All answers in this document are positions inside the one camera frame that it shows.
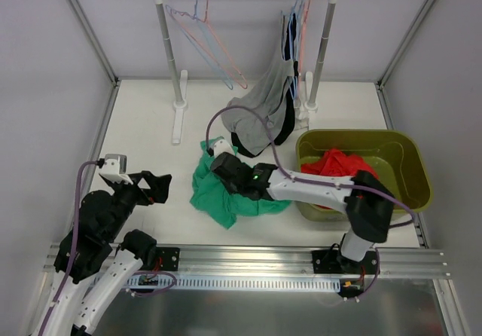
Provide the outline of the green tank top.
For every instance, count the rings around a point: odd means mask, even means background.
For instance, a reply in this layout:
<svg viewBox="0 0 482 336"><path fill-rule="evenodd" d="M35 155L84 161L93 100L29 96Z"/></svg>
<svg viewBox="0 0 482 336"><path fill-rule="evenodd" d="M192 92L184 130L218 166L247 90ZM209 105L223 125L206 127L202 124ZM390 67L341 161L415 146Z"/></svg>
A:
<svg viewBox="0 0 482 336"><path fill-rule="evenodd" d="M230 194L221 180L210 170L213 159L206 152L206 141L200 142L202 155L192 175L193 194L191 205L198 211L208 214L215 222L229 229L237 221L238 216L258 217L277 214L286 210L290 200L250 200L239 194Z"/></svg>

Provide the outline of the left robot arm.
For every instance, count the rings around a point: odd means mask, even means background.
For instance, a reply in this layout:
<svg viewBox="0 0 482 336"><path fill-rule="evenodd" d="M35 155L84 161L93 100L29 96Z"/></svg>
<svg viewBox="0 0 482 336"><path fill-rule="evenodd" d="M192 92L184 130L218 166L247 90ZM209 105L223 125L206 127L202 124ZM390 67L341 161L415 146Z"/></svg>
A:
<svg viewBox="0 0 482 336"><path fill-rule="evenodd" d="M113 193L92 191L80 202L74 226L59 245L35 335L91 335L134 273L161 269L157 241L141 230L127 232L116 249L111 245L137 206L167 201L172 176L141 171L119 182L102 179Z"/></svg>

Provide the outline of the red tank top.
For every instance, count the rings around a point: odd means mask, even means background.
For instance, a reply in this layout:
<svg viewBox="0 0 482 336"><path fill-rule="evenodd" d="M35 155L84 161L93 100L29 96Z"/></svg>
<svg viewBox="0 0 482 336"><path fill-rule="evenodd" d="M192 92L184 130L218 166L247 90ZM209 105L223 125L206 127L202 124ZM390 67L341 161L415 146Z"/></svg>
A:
<svg viewBox="0 0 482 336"><path fill-rule="evenodd" d="M326 151L317 161L302 163L300 171L312 175L335 177L355 176L358 171L366 171L376 179L379 178L376 171L362 157L346 154L336 148Z"/></svg>

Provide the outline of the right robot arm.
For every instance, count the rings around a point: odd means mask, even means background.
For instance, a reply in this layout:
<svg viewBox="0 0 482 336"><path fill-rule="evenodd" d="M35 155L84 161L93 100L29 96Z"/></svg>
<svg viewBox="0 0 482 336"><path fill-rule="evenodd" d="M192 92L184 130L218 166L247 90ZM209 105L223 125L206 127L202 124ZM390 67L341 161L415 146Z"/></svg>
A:
<svg viewBox="0 0 482 336"><path fill-rule="evenodd" d="M344 273L361 272L372 245L384 243L388 237L393 195L369 172L330 178L289 172L268 163L249 166L227 152L214 159L210 170L231 194L250 200L311 203L346 215L350 229L336 255L337 266Z"/></svg>

